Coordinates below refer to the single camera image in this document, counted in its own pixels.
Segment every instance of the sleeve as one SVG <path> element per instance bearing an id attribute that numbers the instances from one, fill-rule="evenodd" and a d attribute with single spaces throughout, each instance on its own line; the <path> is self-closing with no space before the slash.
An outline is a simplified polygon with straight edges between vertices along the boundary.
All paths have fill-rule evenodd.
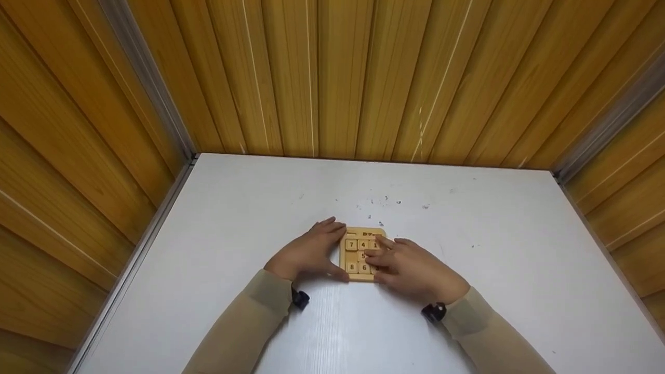
<path id="1" fill-rule="evenodd" d="M 554 373 L 529 342 L 474 288 L 446 309 L 442 322 L 469 355 L 478 373 Z"/>
<path id="2" fill-rule="evenodd" d="M 251 373 L 290 305 L 291 281 L 259 270 L 208 331 L 182 373 Z"/>

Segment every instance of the wristwatch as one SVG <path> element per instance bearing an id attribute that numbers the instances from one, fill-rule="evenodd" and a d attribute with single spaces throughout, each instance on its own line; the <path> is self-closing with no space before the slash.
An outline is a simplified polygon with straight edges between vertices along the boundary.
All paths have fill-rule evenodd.
<path id="1" fill-rule="evenodd" d="M 430 304 L 420 311 L 429 322 L 439 323 L 446 316 L 446 305 L 444 303 Z"/>
<path id="2" fill-rule="evenodd" d="M 307 303 L 309 303 L 309 295 L 304 291 L 296 291 L 293 286 L 291 287 L 291 303 L 298 307 L 300 310 L 304 310 Z"/>

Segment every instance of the wooden wall panel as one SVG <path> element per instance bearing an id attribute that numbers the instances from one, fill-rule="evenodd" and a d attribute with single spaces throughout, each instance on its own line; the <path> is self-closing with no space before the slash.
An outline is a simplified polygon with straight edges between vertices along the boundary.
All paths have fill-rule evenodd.
<path id="1" fill-rule="evenodd" d="M 658 326 L 665 331 L 665 291 L 647 297 L 644 299 L 644 304 L 654 316 Z"/>
<path id="2" fill-rule="evenodd" d="M 621 272 L 662 323 L 665 307 L 665 93 L 566 185 Z"/>
<path id="3" fill-rule="evenodd" d="M 640 26 L 604 68 L 556 131 L 526 163 L 529 168 L 554 167 L 572 146 L 602 118 L 665 45 L 665 1 L 657 1 Z"/>
<path id="4" fill-rule="evenodd" d="M 35 7 L 1 0 L 0 5 L 152 203 L 159 205 L 173 176 L 69 4 L 46 1 Z"/>
<path id="5" fill-rule="evenodd" d="M 665 224 L 612 252 L 612 257 L 640 297 L 665 289 Z"/>
<path id="6" fill-rule="evenodd" d="M 464 163 L 550 3 L 551 0 L 492 3 L 430 162 Z"/>
<path id="7" fill-rule="evenodd" d="M 208 3 L 247 151 L 284 154 L 260 0 Z"/>
<path id="8" fill-rule="evenodd" d="M 137 242 L 154 205 L 2 12 L 0 81 L 0 116 Z"/>
<path id="9" fill-rule="evenodd" d="M 640 24 L 656 0 L 616 0 L 502 166 L 525 165 Z"/>
<path id="10" fill-rule="evenodd" d="M 62 373 L 184 163 L 95 0 L 0 0 L 0 371 Z"/>
<path id="11" fill-rule="evenodd" d="M 106 67 L 122 89 L 126 99 L 134 109 L 143 127 L 162 155 L 173 176 L 178 175 L 184 164 L 184 157 L 176 150 L 161 123 L 148 95 L 141 86 L 134 69 L 116 40 L 113 30 L 97 0 L 67 0 L 76 14 L 79 23 L 85 28 L 97 52 L 104 59 Z"/>
<path id="12" fill-rule="evenodd" d="M 317 2 L 263 2 L 284 154 L 319 155 Z"/>
<path id="13" fill-rule="evenodd" d="M 588 213 L 587 219 L 610 250 L 665 221 L 665 157 Z"/>
<path id="14" fill-rule="evenodd" d="M 0 329 L 0 367 L 6 374 L 62 374 L 74 351 Z"/>
<path id="15" fill-rule="evenodd" d="M 373 5 L 372 0 L 319 1 L 321 157 L 355 156 Z"/>
<path id="16" fill-rule="evenodd" d="M 106 294 L 0 227 L 0 328 L 76 349 Z"/>
<path id="17" fill-rule="evenodd" d="M 663 156 L 665 93 L 660 93 L 567 184 L 568 191 L 588 214 Z"/>
<path id="18" fill-rule="evenodd" d="M 433 0 L 392 159 L 426 162 L 490 0 Z"/>
<path id="19" fill-rule="evenodd" d="M 552 3 L 466 164 L 495 166 L 503 162 L 613 1 Z"/>
<path id="20" fill-rule="evenodd" d="M 0 224 L 110 290 L 133 245 L 2 119 L 0 148 Z"/>
<path id="21" fill-rule="evenodd" d="M 247 145 L 205 0 L 174 0 L 171 4 L 224 149 L 245 153 Z"/>
<path id="22" fill-rule="evenodd" d="M 392 157 L 430 5 L 430 0 L 374 4 L 355 154 L 360 160 Z"/>
<path id="23" fill-rule="evenodd" d="M 153 0 L 128 3 L 194 145 L 207 152 L 224 152 L 171 5 Z"/>

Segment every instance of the white table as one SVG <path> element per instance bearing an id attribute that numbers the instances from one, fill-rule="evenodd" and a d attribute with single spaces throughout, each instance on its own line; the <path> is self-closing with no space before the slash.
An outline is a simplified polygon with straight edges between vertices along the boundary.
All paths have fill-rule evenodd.
<path id="1" fill-rule="evenodd" d="M 429 249 L 558 373 L 665 370 L 661 336 L 548 172 L 203 154 L 76 372 L 180 373 L 271 255 L 332 215 Z M 421 305 L 370 283 L 301 289 L 310 304 L 257 373 L 473 372 Z"/>

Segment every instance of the finger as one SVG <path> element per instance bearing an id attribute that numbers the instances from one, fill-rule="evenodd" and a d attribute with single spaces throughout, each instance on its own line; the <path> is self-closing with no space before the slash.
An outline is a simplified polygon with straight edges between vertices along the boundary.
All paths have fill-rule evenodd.
<path id="1" fill-rule="evenodd" d="M 385 284 L 389 288 L 394 288 L 397 281 L 397 276 L 393 274 L 388 274 L 386 272 L 378 271 L 374 275 L 374 281 L 379 284 Z"/>
<path id="2" fill-rule="evenodd" d="M 312 226 L 312 228 L 309 229 L 309 230 L 310 230 L 310 231 L 320 230 L 323 226 L 326 226 L 327 224 L 329 224 L 329 223 L 331 223 L 331 222 L 334 222 L 334 220 L 335 220 L 335 217 L 334 217 L 334 216 L 332 216 L 332 217 L 328 217 L 328 218 L 326 218 L 326 219 L 323 220 L 323 221 L 320 221 L 320 222 L 315 223 L 314 226 Z"/>
<path id="3" fill-rule="evenodd" d="M 344 222 L 333 222 L 332 224 L 327 224 L 326 226 L 324 226 L 323 229 L 325 230 L 325 232 L 333 232 L 345 226 L 346 224 Z"/>
<path id="4" fill-rule="evenodd" d="M 346 225 L 343 225 L 337 230 L 329 232 L 326 235 L 328 236 L 328 239 L 331 241 L 331 243 L 337 243 L 344 236 L 345 233 L 346 233 Z"/>
<path id="5" fill-rule="evenodd" d="M 410 246 L 410 247 L 420 247 L 417 243 L 413 242 L 412 240 L 405 239 L 405 238 L 395 238 L 395 243 L 397 244 L 404 244 L 405 246 Z"/>
<path id="6" fill-rule="evenodd" d="M 326 273 L 330 274 L 334 279 L 338 281 L 348 281 L 348 273 L 340 268 L 339 266 L 329 262 L 326 267 Z"/>
<path id="7" fill-rule="evenodd" d="M 376 235 L 376 241 L 378 242 L 379 246 L 383 248 L 388 248 L 389 250 L 395 248 L 395 242 L 386 238 L 383 235 Z"/>
<path id="8" fill-rule="evenodd" d="M 387 253 L 388 251 L 386 250 L 365 250 L 365 254 L 369 257 L 383 256 Z"/>
<path id="9" fill-rule="evenodd" d="M 394 268 L 395 267 L 395 257 L 390 254 L 384 254 L 383 256 L 374 256 L 365 258 L 365 262 L 380 267 Z"/>

